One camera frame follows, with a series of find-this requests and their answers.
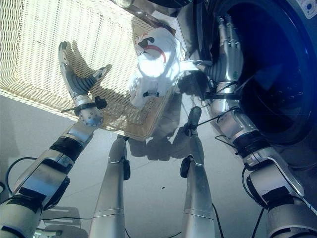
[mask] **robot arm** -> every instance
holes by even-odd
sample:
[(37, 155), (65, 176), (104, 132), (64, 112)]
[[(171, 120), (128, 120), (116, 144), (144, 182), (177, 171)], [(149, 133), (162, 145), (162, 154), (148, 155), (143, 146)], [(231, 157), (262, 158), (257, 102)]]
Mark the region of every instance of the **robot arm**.
[(255, 200), (268, 210), (268, 237), (317, 237), (317, 217), (305, 204), (302, 185), (240, 109), (236, 86), (243, 56), (230, 16), (219, 19), (219, 33), (219, 62), (200, 66), (217, 82), (211, 104), (211, 116), (218, 117), (214, 126), (235, 145), (244, 165), (252, 171), (247, 185)]
[(86, 79), (77, 78), (67, 60), (66, 46), (66, 42), (59, 46), (60, 68), (79, 119), (19, 177), (13, 196), (1, 204), (1, 238), (33, 237), (41, 212), (59, 202), (70, 182), (67, 174), (104, 121), (100, 109), (106, 107), (106, 101), (96, 97), (92, 102), (87, 94), (106, 69)]

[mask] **red marking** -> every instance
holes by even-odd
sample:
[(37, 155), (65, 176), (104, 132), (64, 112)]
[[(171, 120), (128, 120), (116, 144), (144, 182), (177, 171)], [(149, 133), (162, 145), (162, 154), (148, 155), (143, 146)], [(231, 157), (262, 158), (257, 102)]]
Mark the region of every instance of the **red marking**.
[(156, 51), (160, 52), (160, 54), (164, 58), (164, 63), (166, 63), (166, 56), (165, 56), (164, 52), (159, 47), (153, 46), (153, 45), (147, 45), (144, 47), (144, 50), (147, 50), (147, 49), (152, 49), (152, 50), (156, 50)]

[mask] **wicker basket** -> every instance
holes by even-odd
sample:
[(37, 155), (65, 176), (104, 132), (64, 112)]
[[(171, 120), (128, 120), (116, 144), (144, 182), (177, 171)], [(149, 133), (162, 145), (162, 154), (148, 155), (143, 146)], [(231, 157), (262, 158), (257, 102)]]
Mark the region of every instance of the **wicker basket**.
[(107, 0), (2, 0), (1, 94), (77, 120), (58, 64), (58, 45), (68, 41), (70, 62), (81, 77), (111, 64), (91, 90), (106, 98), (102, 128), (138, 140), (148, 138), (171, 98), (130, 104), (129, 76), (136, 69), (134, 41), (151, 26)]

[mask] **wire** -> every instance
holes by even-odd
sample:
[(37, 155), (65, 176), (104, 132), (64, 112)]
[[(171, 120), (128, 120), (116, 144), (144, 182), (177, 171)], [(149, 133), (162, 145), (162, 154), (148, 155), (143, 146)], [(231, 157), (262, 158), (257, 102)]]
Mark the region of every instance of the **wire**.
[(257, 232), (257, 229), (258, 229), (258, 226), (259, 226), (259, 223), (260, 223), (260, 220), (261, 220), (263, 212), (264, 212), (264, 208), (262, 208), (262, 210), (261, 210), (261, 212), (259, 214), (258, 221), (257, 221), (256, 226), (254, 227), (254, 230), (253, 230), (253, 233), (252, 233), (252, 238), (254, 238), (256, 236), (256, 232)]
[(232, 85), (235, 85), (235, 84), (237, 84), (237, 83), (238, 83), (238, 82), (228, 83), (226, 86), (224, 86), (223, 88), (219, 89), (219, 90), (216, 92), (216, 94), (218, 94), (219, 92), (221, 92), (221, 91), (225, 90), (226, 88), (229, 88), (229, 87), (231, 87)]
[(249, 191), (247, 190), (246, 184), (245, 184), (245, 182), (244, 182), (244, 172), (246, 171), (246, 169), (247, 169), (247, 167), (244, 167), (244, 169), (243, 169), (243, 171), (242, 171), (242, 173), (241, 173), (242, 186), (243, 186), (245, 192), (248, 194), (248, 196), (249, 196), (250, 198), (252, 198), (260, 207), (263, 207), (261, 204), (259, 204), (259, 203), (256, 201), (256, 199), (255, 199), (255, 198), (249, 193)]
[(221, 141), (222, 143), (225, 143), (226, 145), (229, 145), (231, 146), (232, 148), (236, 148), (234, 145), (231, 145), (230, 143), (226, 142), (226, 141), (223, 141), (223, 140), (220, 140), (219, 137), (226, 137), (225, 135), (218, 135), (218, 136), (215, 136), (214, 139), (218, 140), (218, 141)]
[(254, 76), (255, 76), (255, 74), (252, 75), (251, 77), (249, 77), (243, 84), (241, 84), (238, 88), (236, 88), (233, 93), (236, 93), (236, 92), (238, 92), (240, 89), (243, 89), (243, 88), (246, 86), (246, 84), (247, 84), (251, 79), (254, 78)]
[(92, 220), (92, 218), (81, 218), (81, 217), (56, 217), (56, 218), (40, 219), (39, 221), (58, 220), (58, 219)]
[(129, 233), (128, 233), (127, 229), (126, 229), (126, 228), (124, 228), (124, 230), (125, 230), (125, 232), (127, 233), (127, 236), (128, 236), (129, 238), (131, 238), (131, 236), (129, 235)]
[(221, 224), (220, 224), (220, 219), (219, 219), (218, 212), (217, 212), (217, 209), (216, 209), (216, 207), (214, 206), (214, 204), (212, 204), (212, 207), (213, 207), (213, 209), (214, 209), (214, 212), (216, 213), (216, 218), (217, 218), (217, 222), (218, 222), (218, 226), (219, 226), (220, 236), (221, 236), (221, 238), (224, 238), (223, 232), (222, 232), (222, 228), (221, 228)]
[[(56, 217), (56, 218), (45, 218), (45, 219), (40, 219), (39, 221), (48, 221), (48, 220), (58, 220), (58, 219), (75, 219), (75, 220), (92, 220), (92, 218), (81, 218), (81, 217)], [(129, 238), (131, 238), (131, 236), (129, 235), (128, 231), (126, 228), (124, 228), (125, 232), (127, 233), (127, 236)], [(172, 238), (172, 237), (175, 237), (179, 234), (181, 234), (182, 232), (179, 232), (171, 237), (168, 237), (168, 238)]]
[(36, 158), (33, 158), (33, 157), (23, 157), (23, 158), (20, 158), (20, 159), (14, 161), (14, 162), (12, 163), (12, 165), (10, 165), (10, 167), (9, 167), (8, 170), (6, 171), (6, 173), (5, 173), (5, 181), (4, 181), (4, 182), (5, 182), (5, 186), (7, 187), (7, 189), (8, 189), (8, 191), (9, 191), (9, 193), (10, 193), (11, 196), (13, 196), (13, 193), (12, 193), (12, 190), (11, 190), (11, 188), (10, 188), (10, 186), (9, 186), (9, 175), (10, 175), (10, 171), (12, 170), (12, 168), (13, 168), (14, 165), (16, 165), (18, 162), (20, 162), (20, 161), (22, 161), (22, 160), (36, 160)]
[(175, 237), (175, 236), (178, 236), (179, 234), (181, 234), (182, 232), (179, 232), (179, 233), (177, 233), (177, 234), (175, 234), (175, 235), (173, 235), (173, 236), (171, 236), (171, 237), (168, 237), (168, 238), (172, 238), (172, 237)]
[(308, 169), (311, 169), (311, 168), (317, 166), (317, 163), (312, 163), (310, 165), (292, 165), (292, 164), (288, 164), (288, 166), (290, 168), (292, 168), (293, 170), (304, 171), (304, 170), (308, 170)]
[(214, 118), (211, 118), (211, 119), (206, 120), (206, 121), (204, 121), (204, 122), (202, 122), (202, 123), (199, 123), (197, 126), (202, 125), (202, 124), (205, 124), (205, 123), (207, 123), (207, 122), (209, 122), (209, 121), (212, 121), (212, 120), (215, 120), (215, 119), (218, 120), (218, 119), (220, 119), (223, 115), (225, 115), (226, 113), (228, 113), (228, 112), (230, 112), (230, 111), (233, 111), (233, 110), (240, 110), (240, 108), (234, 106), (234, 107), (230, 108), (230, 109), (227, 110), (227, 111), (224, 111), (223, 113), (221, 113), (220, 115), (218, 115), (218, 116), (216, 116), (216, 117), (214, 117)]

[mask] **floor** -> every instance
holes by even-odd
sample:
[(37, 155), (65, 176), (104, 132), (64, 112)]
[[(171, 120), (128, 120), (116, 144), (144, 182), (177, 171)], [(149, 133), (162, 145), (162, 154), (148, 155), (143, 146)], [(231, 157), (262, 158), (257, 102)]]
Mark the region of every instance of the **floor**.
[[(180, 177), (179, 168), (186, 155), (180, 145), (173, 146), (173, 140), (178, 127), (186, 122), (191, 107), (202, 106), (199, 97), (187, 93), (188, 90), (182, 88), (174, 95), (152, 138), (146, 142), (130, 140), (127, 144), (131, 178), (124, 182), (124, 209), (125, 225), (132, 238), (167, 238), (181, 230), (186, 179)], [(3, 96), (0, 97), (0, 109), (1, 181), (8, 165), (20, 157), (39, 156), (73, 123)], [(205, 107), (201, 121), (208, 118)], [(212, 201), (225, 237), (250, 237), (261, 209), (242, 188), (240, 158), (230, 147), (214, 140), (217, 132), (209, 123), (199, 126), (198, 134), (204, 148)], [(53, 210), (44, 212), (42, 218), (90, 218), (93, 215), (106, 171), (107, 155), (115, 138), (116, 134), (109, 131), (99, 129), (95, 132), (69, 173), (71, 183), (63, 198)], [(13, 168), (9, 178), (11, 186), (29, 164), (23, 161)], [(265, 218), (266, 213), (257, 238), (265, 237)], [(63, 230), (62, 237), (65, 238), (87, 238), (90, 220), (54, 220), (41, 222), (39, 227)]]

